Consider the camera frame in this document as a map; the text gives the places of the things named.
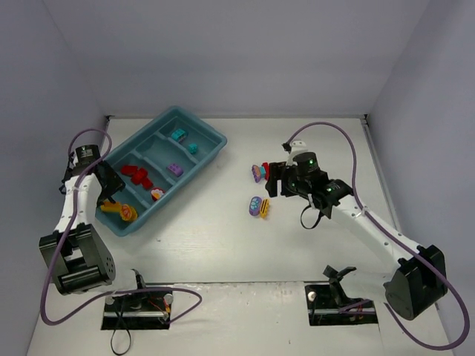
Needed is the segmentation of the purple orange flower lego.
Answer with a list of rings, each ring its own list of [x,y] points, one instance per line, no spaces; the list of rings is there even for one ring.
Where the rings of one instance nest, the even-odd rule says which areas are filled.
[[[251,168],[253,179],[256,183],[259,183],[262,179],[265,178],[265,177],[261,178],[261,174],[260,174],[260,171],[259,171],[260,166],[262,166],[262,165],[253,165],[252,168]]]

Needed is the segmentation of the yellow black striped lego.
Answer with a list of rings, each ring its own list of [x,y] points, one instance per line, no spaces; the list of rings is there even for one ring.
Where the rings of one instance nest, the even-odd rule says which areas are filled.
[[[265,219],[267,217],[269,210],[269,199],[263,199],[260,205],[260,210],[259,210],[259,216],[262,219]]]

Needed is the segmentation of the purple oval paw lego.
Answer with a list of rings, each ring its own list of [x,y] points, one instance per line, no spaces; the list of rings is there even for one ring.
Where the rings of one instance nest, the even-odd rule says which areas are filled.
[[[260,214],[262,199],[260,197],[254,196],[251,198],[249,203],[249,214],[251,216],[257,216]]]

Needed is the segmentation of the red boat-shaped lego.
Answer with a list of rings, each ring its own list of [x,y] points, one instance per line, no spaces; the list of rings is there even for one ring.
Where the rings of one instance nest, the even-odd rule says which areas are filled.
[[[137,171],[138,167],[135,165],[124,165],[121,167],[120,173],[127,177],[132,177]]]

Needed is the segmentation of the teal yellow lego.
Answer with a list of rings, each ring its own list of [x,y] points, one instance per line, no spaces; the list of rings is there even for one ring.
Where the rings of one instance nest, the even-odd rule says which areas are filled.
[[[105,213],[119,213],[121,209],[122,205],[119,202],[104,201],[100,206],[100,210]]]

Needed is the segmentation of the red L-shaped lego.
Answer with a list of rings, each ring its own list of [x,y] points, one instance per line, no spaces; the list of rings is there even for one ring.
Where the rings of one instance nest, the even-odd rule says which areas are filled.
[[[135,185],[139,185],[148,176],[148,172],[144,168],[138,168],[134,175],[131,177],[131,181]]]

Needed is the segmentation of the small orange lego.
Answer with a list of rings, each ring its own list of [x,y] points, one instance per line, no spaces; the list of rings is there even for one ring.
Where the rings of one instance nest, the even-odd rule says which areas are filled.
[[[131,223],[138,218],[136,209],[128,204],[121,205],[119,215],[121,219],[127,223]]]

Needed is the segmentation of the red white lego brick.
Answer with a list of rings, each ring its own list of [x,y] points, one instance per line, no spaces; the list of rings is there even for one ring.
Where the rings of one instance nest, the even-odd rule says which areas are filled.
[[[150,190],[150,195],[154,202],[158,201],[164,194],[165,194],[165,191],[159,187],[153,187]]]

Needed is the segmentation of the small teal cube lego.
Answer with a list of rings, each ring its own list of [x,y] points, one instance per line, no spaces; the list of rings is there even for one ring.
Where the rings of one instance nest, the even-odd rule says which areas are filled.
[[[197,153],[197,145],[196,144],[190,144],[188,146],[188,150],[191,154]]]

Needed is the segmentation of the purple rectangular lego brick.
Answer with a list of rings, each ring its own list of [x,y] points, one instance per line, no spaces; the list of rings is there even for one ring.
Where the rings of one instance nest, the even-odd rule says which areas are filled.
[[[175,177],[181,177],[183,175],[183,169],[176,163],[168,165],[167,170]]]

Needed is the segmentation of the teal rounded lego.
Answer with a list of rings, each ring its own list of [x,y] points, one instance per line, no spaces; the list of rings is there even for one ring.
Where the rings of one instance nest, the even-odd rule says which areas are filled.
[[[178,128],[171,133],[171,138],[180,144],[187,138],[187,136],[187,131],[183,130],[182,128]]]

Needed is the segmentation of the red long lego brick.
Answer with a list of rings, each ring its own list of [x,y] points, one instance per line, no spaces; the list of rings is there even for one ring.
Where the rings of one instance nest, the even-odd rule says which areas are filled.
[[[265,180],[267,181],[269,179],[269,163],[263,162],[262,166],[265,170]]]

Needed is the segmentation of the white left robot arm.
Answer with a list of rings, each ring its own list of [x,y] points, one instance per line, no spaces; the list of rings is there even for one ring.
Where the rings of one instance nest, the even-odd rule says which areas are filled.
[[[52,234],[42,237],[39,250],[52,266],[51,282],[60,294],[125,291],[137,287],[137,271],[117,268],[111,252],[94,228],[96,210],[125,183],[106,162],[90,168],[100,158],[97,145],[83,145],[70,154],[62,191],[65,202]]]

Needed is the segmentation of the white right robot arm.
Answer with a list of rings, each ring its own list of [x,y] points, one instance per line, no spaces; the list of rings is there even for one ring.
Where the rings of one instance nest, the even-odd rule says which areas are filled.
[[[270,197],[301,197],[310,208],[347,229],[384,264],[381,272],[353,266],[324,269],[336,304],[342,308],[357,300],[386,303],[400,317],[414,320],[447,294],[440,280],[446,275],[440,249],[427,248],[398,233],[356,200],[354,190],[341,179],[330,179],[313,152],[297,154],[292,164],[272,162],[266,190]]]

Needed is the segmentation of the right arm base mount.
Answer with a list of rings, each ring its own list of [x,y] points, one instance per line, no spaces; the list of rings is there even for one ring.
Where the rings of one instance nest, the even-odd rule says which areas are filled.
[[[341,279],[353,267],[336,271],[327,266],[327,282],[306,283],[307,315],[310,326],[359,326],[379,323],[372,300],[348,297],[341,287]]]

